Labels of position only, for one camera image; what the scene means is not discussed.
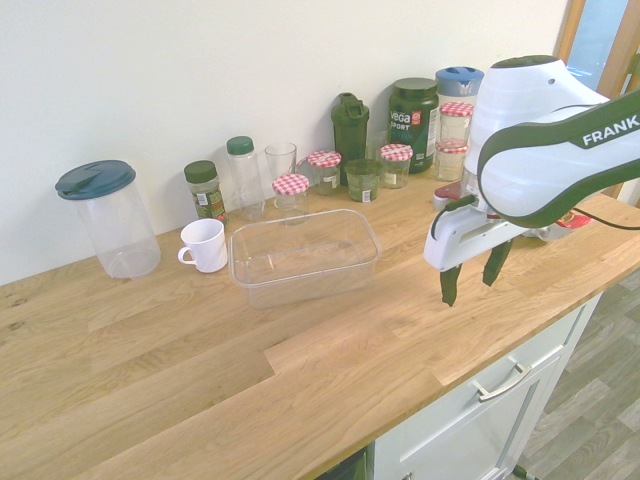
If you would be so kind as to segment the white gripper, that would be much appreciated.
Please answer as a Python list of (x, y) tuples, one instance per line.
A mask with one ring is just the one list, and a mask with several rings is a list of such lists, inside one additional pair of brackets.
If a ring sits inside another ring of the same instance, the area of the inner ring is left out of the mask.
[(425, 260), (439, 273), (442, 301), (453, 306), (462, 263), (491, 250), (484, 266), (483, 283), (492, 286), (523, 228), (505, 220), (490, 220), (484, 211), (463, 206), (441, 211), (431, 225), (424, 249)]

